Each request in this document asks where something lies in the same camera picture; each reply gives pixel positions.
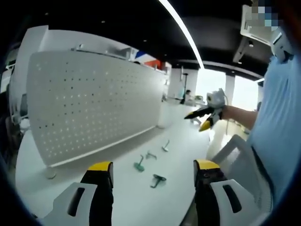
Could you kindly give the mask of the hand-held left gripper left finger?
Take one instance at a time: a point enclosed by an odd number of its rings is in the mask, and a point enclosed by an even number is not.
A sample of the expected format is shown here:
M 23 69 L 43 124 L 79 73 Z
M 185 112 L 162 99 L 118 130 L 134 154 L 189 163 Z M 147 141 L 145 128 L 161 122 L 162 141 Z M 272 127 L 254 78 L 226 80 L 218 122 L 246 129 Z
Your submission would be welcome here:
M 111 226 L 113 162 L 90 166 L 81 181 L 72 183 L 43 218 L 45 226 Z

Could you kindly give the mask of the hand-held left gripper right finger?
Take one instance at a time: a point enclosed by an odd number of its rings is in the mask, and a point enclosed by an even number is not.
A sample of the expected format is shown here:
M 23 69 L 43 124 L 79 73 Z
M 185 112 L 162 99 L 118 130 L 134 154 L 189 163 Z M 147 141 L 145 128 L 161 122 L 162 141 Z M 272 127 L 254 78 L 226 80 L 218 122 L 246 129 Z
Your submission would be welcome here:
M 219 165 L 194 162 L 195 204 L 199 226 L 249 226 L 260 215 L 254 197 Z

